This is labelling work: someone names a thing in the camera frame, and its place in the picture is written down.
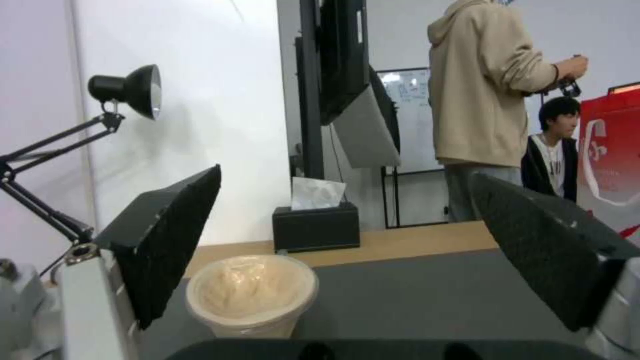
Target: gray pants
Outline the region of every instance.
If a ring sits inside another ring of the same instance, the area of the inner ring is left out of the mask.
[[[466,222],[481,219],[469,188],[471,174],[476,172],[522,186],[519,168],[472,164],[446,165],[444,176],[449,188],[449,221]]]

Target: gray table mat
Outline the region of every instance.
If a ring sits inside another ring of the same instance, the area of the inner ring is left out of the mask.
[[[554,340],[582,346],[499,250],[327,266],[300,339]],[[213,338],[185,305],[186,281],[141,337],[142,359]]]

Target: hood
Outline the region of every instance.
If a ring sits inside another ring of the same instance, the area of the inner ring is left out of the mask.
[[[450,7],[448,7],[447,11],[444,13],[444,16],[429,25],[427,31],[431,45],[437,46],[442,43],[444,38],[449,33],[451,26],[453,26],[453,22],[456,19],[456,16],[458,16],[462,9],[472,5],[488,4],[492,2],[493,0],[457,0],[455,3],[450,5]]]

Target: black tissue box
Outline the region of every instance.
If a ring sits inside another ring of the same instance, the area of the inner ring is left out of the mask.
[[[273,212],[275,252],[303,252],[360,246],[358,208],[343,202],[336,208]]]

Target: white t-shirt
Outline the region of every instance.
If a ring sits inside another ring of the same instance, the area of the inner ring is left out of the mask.
[[[538,146],[542,160],[547,168],[549,182],[554,189],[556,195],[564,197],[564,154],[562,151],[562,141],[558,141],[556,146],[549,147],[546,145],[545,138],[542,134],[532,135],[533,142]]]

